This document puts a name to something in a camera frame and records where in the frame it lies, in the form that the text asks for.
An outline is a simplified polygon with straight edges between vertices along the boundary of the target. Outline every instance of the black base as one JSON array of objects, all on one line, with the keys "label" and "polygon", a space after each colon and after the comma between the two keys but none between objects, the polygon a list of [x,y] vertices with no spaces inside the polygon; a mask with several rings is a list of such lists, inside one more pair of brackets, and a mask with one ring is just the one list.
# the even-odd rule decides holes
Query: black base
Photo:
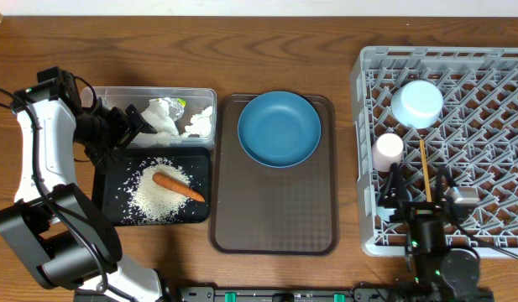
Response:
[{"label": "black base", "polygon": [[[179,301],[170,302],[415,302],[421,297],[402,298],[396,289],[213,289],[192,287],[179,289]],[[113,302],[106,296],[74,294],[74,302]],[[492,292],[481,290],[479,297],[466,302],[494,302]]]}]

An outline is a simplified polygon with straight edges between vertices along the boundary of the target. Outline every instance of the chopstick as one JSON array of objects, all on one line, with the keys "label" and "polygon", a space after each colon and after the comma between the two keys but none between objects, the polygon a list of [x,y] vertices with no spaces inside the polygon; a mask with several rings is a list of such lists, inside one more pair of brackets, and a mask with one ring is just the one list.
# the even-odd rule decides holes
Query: chopstick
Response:
[{"label": "chopstick", "polygon": [[430,180],[428,179],[428,167],[426,166],[425,141],[423,139],[419,140],[419,148],[421,149],[421,164],[423,166],[423,177],[425,178],[426,201],[432,202],[432,194],[430,191]]}]

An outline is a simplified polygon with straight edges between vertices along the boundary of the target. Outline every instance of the black cutting board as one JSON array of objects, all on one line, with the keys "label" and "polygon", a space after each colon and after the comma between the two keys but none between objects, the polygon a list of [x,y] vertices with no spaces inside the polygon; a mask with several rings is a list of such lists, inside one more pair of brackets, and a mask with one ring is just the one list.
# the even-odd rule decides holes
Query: black cutting board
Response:
[{"label": "black cutting board", "polygon": [[[92,188],[92,201],[114,226],[197,223],[208,218],[210,212],[210,154],[206,149],[141,148],[127,149],[119,155],[124,158],[122,164],[110,169],[106,174],[102,174],[98,169],[95,171]],[[134,176],[136,171],[142,173],[144,169],[155,164],[155,158],[168,159],[172,166],[182,167],[184,174],[192,176],[190,187],[201,194],[205,198],[205,202],[188,199],[186,205],[164,223],[145,222],[143,221],[144,216],[137,211],[129,212],[128,200],[132,196],[123,189],[129,187],[124,183]]]}]

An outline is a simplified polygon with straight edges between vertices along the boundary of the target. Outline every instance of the wooden stick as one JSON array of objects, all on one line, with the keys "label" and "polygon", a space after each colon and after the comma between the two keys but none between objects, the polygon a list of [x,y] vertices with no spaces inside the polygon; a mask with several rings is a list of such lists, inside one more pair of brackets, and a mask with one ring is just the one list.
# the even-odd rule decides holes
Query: wooden stick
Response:
[{"label": "wooden stick", "polygon": [[152,175],[152,180],[160,186],[163,186],[167,190],[172,190],[178,194],[182,194],[186,197],[190,197],[193,200],[197,200],[199,202],[205,202],[205,199],[201,196],[201,194],[195,192],[194,190],[188,188],[187,186],[181,184],[177,180],[173,180],[171,177],[162,174],[162,173],[154,173]]},{"label": "wooden stick", "polygon": [[428,167],[426,166],[425,141],[422,139],[419,140],[419,148],[421,149],[421,164],[423,166],[423,177],[425,178],[426,201],[432,202],[432,194],[430,191],[430,180],[428,179]]}]

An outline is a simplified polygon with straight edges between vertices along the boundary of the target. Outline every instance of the wooden table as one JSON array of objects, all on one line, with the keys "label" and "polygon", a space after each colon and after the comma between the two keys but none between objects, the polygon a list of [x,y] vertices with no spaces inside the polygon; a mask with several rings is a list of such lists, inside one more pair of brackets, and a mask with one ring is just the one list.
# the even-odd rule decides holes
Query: wooden table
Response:
[{"label": "wooden table", "polygon": [[[357,158],[349,71],[367,45],[518,47],[509,18],[46,18],[5,17],[0,87],[32,86],[53,65],[95,86],[210,87],[234,92],[291,90],[335,105],[340,243],[323,258],[231,256],[212,249],[208,223],[123,227],[123,250],[180,285],[348,287],[411,278],[403,258],[371,258],[359,245]],[[84,158],[77,146],[76,157]],[[0,108],[0,209],[13,203],[21,173],[21,133]],[[93,168],[77,164],[92,190]],[[518,300],[518,262],[484,260],[481,286],[498,301]],[[41,289],[0,237],[0,300],[63,301],[72,292]]]}]

